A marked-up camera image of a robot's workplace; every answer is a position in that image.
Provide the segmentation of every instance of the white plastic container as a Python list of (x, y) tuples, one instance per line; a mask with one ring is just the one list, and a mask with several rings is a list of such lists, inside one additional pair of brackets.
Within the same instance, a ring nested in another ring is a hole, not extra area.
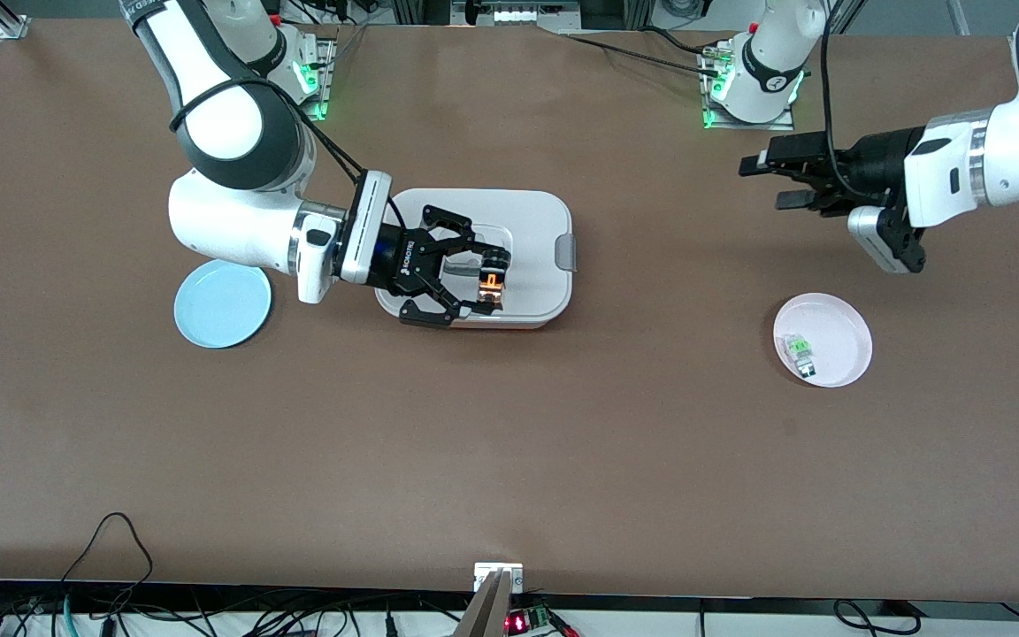
[[(574, 295), (577, 241), (569, 206), (560, 199), (537, 191), (413, 189), (395, 195), (395, 205), (409, 228), (419, 224), (425, 205), (438, 206), (469, 217), (480, 241), (509, 251), (501, 310), (489, 316), (459, 318), (452, 327), (532, 330), (569, 306)], [(385, 221), (395, 223), (393, 214)], [(473, 301), (478, 295), (477, 266), (477, 255), (470, 253), (447, 259), (442, 284), (457, 298)], [(466, 273), (468, 269), (476, 274)], [(407, 298), (377, 289), (376, 300), (388, 314), (398, 316)], [(416, 298), (416, 304), (422, 311), (442, 311), (427, 295)]]

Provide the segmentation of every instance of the white plate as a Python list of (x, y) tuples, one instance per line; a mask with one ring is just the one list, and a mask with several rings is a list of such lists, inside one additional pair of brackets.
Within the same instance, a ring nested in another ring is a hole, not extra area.
[(260, 267), (204, 263), (175, 293), (175, 326), (199, 347), (221, 350), (250, 338), (270, 315), (270, 279)]
[(781, 362), (798, 379), (796, 363), (785, 347), (785, 337), (801, 334), (812, 347), (816, 374), (803, 379), (816, 386), (854, 383), (870, 366), (870, 330), (856, 308), (833, 295), (810, 293), (791, 299), (773, 321), (773, 346)]

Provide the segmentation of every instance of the brown tabletop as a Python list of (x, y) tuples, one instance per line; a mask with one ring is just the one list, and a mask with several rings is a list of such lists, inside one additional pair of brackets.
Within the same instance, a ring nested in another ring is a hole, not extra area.
[[(838, 37), (839, 144), (1007, 100), (1008, 57)], [(815, 129), (818, 77), (801, 94)], [(462, 589), (513, 560), (558, 593), (1019, 600), (1019, 205), (891, 277), (844, 221), (773, 210), (788, 180), (737, 177), (767, 134), (703, 130), (687, 73), (535, 29), (372, 29), (334, 96), (325, 129), (393, 192), (564, 199), (569, 310), (420, 330), (274, 274), (265, 330), (199, 350), (172, 322), (204, 259), (167, 224), (187, 164), (161, 81), (121, 21), (37, 20), (0, 49), (0, 577), (59, 576), (118, 509), (157, 580)], [(352, 190), (322, 163), (309, 195)], [(869, 323), (852, 386), (776, 362), (806, 291)], [(77, 575), (141, 573), (116, 527), (97, 553)]]

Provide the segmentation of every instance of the light blue round plate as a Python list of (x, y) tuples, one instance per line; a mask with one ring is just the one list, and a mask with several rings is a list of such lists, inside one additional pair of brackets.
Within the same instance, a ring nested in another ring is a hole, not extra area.
[(221, 350), (250, 338), (270, 316), (270, 279), (260, 267), (211, 261), (175, 293), (175, 326), (199, 347)]

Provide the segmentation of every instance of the white robot link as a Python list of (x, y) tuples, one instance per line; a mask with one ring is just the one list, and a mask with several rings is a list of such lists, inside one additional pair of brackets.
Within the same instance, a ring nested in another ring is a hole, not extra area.
[(725, 56), (716, 63), (720, 82), (710, 93), (729, 114), (747, 124), (775, 120), (804, 79), (808, 54), (824, 33), (832, 0), (767, 0), (756, 29), (742, 32), (704, 54)]
[[(408, 324), (446, 327), (471, 312), (500, 310), (509, 253), (478, 242), (469, 218), (435, 206), (407, 228), (391, 202), (392, 178), (361, 169), (297, 108), (299, 82), (284, 72), (294, 64), (296, 30), (275, 30), (264, 13), (255, 19), (255, 7), (209, 1), (218, 15), (211, 19), (201, 0), (121, 0), (163, 78), (171, 129), (194, 166), (167, 201), (175, 238), (206, 257), (297, 277), (305, 303), (319, 303), (343, 279), (409, 298), (399, 314)], [(229, 34), (230, 47), (219, 32)], [(250, 64), (239, 59), (244, 48)], [(356, 181), (347, 210), (303, 198), (317, 145)], [(397, 224), (384, 222), (386, 205)], [(430, 233), (436, 228), (443, 238)], [(476, 301), (441, 283), (444, 258), (464, 252), (481, 256)], [(442, 311), (421, 311), (410, 299), (424, 294)]]
[[(1019, 24), (1011, 49), (1019, 82)], [(759, 156), (743, 158), (739, 172), (812, 187), (777, 195), (777, 209), (846, 215), (849, 232), (882, 270), (921, 271), (926, 228), (1019, 202), (1019, 91), (1006, 104), (868, 135), (835, 157), (825, 132), (773, 138)]]

